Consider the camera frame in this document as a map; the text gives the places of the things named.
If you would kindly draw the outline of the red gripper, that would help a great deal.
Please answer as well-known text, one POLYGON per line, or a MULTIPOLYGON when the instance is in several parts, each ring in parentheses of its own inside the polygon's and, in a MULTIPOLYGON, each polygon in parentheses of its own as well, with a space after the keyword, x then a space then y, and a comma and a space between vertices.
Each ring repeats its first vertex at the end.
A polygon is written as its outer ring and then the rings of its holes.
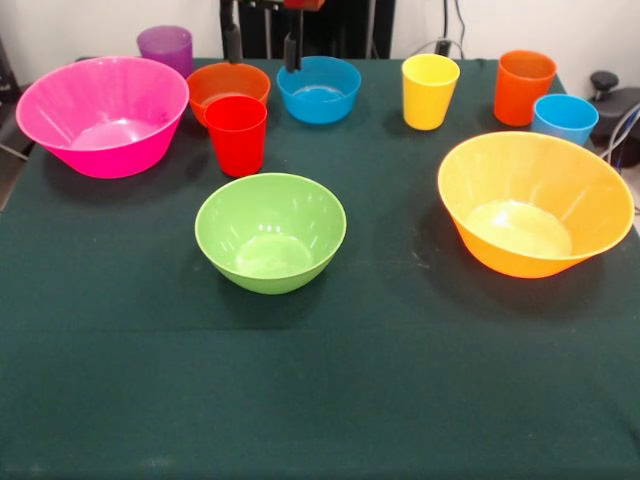
MULTIPOLYGON (((283 59, 287 72, 301 69, 303 45, 303 12, 318 11, 325 0, 284 0, 285 9, 289 9, 290 30, 284 38, 283 59)), ((224 58, 231 64, 242 62, 242 40, 239 26, 234 21, 234 2, 221 0, 219 20, 222 34, 224 58)))

